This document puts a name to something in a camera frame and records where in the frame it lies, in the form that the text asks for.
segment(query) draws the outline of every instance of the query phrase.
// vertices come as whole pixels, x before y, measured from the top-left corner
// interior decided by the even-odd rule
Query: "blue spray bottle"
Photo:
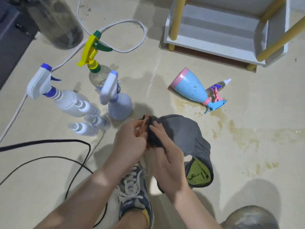
[[[115,120],[124,120],[132,113],[132,99],[117,88],[118,73],[111,71],[101,89],[99,100],[108,104],[109,116]]]

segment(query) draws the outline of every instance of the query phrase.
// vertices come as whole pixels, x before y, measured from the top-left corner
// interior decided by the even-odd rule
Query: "right hand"
[[[162,124],[153,122],[149,128],[160,139],[163,148],[155,148],[155,178],[170,201],[175,201],[177,193],[189,189],[185,177],[184,156],[182,150],[168,137]]]

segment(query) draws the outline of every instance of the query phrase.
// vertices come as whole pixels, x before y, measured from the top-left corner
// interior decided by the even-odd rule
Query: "beige tile floor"
[[[67,0],[75,11],[77,0]],[[99,52],[97,61],[116,69],[122,92],[134,102],[131,118],[143,114],[162,116],[181,114],[198,122],[211,144],[214,182],[195,189],[199,199],[220,223],[235,209],[259,205],[270,210],[281,228],[302,228],[305,200],[303,183],[305,160],[305,32],[289,44],[288,54],[269,68],[257,73],[186,56],[162,49],[162,30],[172,0],[83,0],[80,11],[83,23],[91,32],[112,22],[135,18],[147,27],[142,46],[128,54]],[[303,17],[292,12],[291,24]],[[142,29],[134,24],[115,26],[103,39],[119,49],[136,45]],[[60,51],[41,36],[33,41],[0,92],[3,131],[22,99],[25,88],[37,68],[47,62],[60,64],[71,51]],[[102,111],[98,94],[88,79],[88,70],[76,63],[80,53],[53,73],[63,81],[59,89],[77,90]],[[222,91],[227,104],[214,113],[203,115],[204,108],[179,99],[167,90],[184,68],[191,69],[208,86],[232,78]],[[45,97],[28,98],[9,133],[1,143],[39,139],[82,139],[96,146],[102,134],[82,137],[67,128],[67,123],[81,122],[55,108]],[[113,122],[87,165],[96,169],[112,148],[120,124]],[[82,161],[87,147],[78,143],[38,145],[0,153],[0,180],[15,167],[40,156],[65,156]],[[60,159],[44,159],[22,167],[0,187],[0,227],[32,228],[63,196],[78,165]],[[83,170],[73,188],[89,174]],[[156,216],[155,228],[185,228],[165,196],[158,195],[151,181],[151,201]],[[117,204],[109,201],[106,218],[98,228],[109,228],[117,221]]]

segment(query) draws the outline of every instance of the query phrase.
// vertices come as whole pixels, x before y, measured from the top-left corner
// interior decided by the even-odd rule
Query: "black cable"
[[[71,188],[71,185],[74,181],[74,179],[76,178],[76,176],[78,175],[78,173],[81,171],[81,169],[84,167],[86,170],[88,170],[91,174],[93,173],[88,167],[86,167],[84,164],[86,163],[87,159],[88,159],[88,156],[91,152],[91,145],[85,141],[82,141],[82,140],[76,140],[76,139],[56,139],[56,140],[37,140],[37,141],[29,141],[29,142],[23,142],[23,143],[20,143],[20,144],[15,144],[15,145],[9,145],[9,146],[3,146],[3,147],[0,147],[0,152],[4,152],[4,151],[8,151],[8,150],[12,150],[12,149],[17,149],[17,148],[21,148],[21,147],[25,147],[25,146],[30,146],[30,145],[38,145],[38,144],[44,144],[44,143],[59,143],[59,142],[79,142],[79,143],[83,143],[87,146],[89,146],[89,151],[83,161],[83,163],[80,163],[78,161],[75,161],[73,159],[70,159],[70,158],[65,158],[65,157],[61,157],[61,156],[46,156],[46,157],[40,157],[40,158],[36,158],[36,159],[33,159],[33,160],[30,160],[28,162],[25,162],[21,165],[19,165],[17,168],[15,168],[8,176],[5,177],[5,179],[3,179],[1,182],[0,182],[0,186],[16,171],[18,170],[20,167],[30,163],[30,162],[34,162],[34,161],[37,161],[37,160],[40,160],[40,159],[43,159],[43,158],[62,158],[62,159],[66,159],[68,161],[72,161],[72,162],[75,162],[77,164],[79,164],[81,167],[78,169],[78,171],[76,172],[76,174],[74,175],[74,177],[72,178],[72,181],[70,182],[69,184],[69,187],[67,189],[67,192],[66,192],[66,195],[65,195],[65,200],[67,199],[67,196],[68,196],[68,193],[69,193],[69,190]],[[102,218],[100,219],[100,221],[97,222],[97,224],[94,225],[94,227],[96,227],[97,225],[99,225],[101,223],[101,221],[104,219],[105,217],[105,214],[106,214],[106,211],[107,211],[107,206],[108,206],[108,203],[106,203],[106,206],[105,206],[105,211],[104,211],[104,214],[102,216]]]

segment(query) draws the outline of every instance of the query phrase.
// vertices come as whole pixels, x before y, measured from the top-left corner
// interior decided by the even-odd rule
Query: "shoe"
[[[130,173],[121,179],[117,186],[119,193],[119,220],[132,209],[139,209],[146,216],[149,224],[148,229],[153,228],[154,216],[147,195],[145,182],[146,169],[144,161],[135,164]]]

